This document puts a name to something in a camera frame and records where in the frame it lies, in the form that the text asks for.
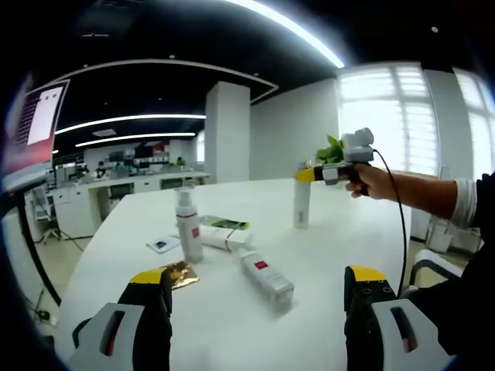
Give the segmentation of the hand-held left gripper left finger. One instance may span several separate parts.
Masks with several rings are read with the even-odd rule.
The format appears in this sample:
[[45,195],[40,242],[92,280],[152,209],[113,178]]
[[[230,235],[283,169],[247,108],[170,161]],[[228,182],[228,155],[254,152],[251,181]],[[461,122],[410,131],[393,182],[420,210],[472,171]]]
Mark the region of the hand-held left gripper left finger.
[[172,284],[167,269],[134,276],[109,302],[73,330],[71,370],[169,370]]

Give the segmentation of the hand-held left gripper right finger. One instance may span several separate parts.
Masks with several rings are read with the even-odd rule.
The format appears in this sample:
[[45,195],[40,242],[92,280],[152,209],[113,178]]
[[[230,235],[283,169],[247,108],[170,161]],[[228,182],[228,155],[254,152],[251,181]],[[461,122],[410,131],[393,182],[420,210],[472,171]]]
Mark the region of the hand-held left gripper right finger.
[[435,324],[373,268],[346,268],[344,311],[348,370],[444,370],[451,363]]

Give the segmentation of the person's right hand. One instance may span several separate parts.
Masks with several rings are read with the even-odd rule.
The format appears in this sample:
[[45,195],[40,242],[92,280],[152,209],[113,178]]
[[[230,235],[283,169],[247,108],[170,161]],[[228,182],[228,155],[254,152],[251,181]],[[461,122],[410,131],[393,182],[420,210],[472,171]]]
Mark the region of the person's right hand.
[[353,169],[360,178],[358,181],[349,181],[346,184],[346,190],[351,192],[353,198],[361,197],[363,195],[362,190],[366,188],[372,199],[396,200],[394,188],[387,172],[365,164],[356,164]]

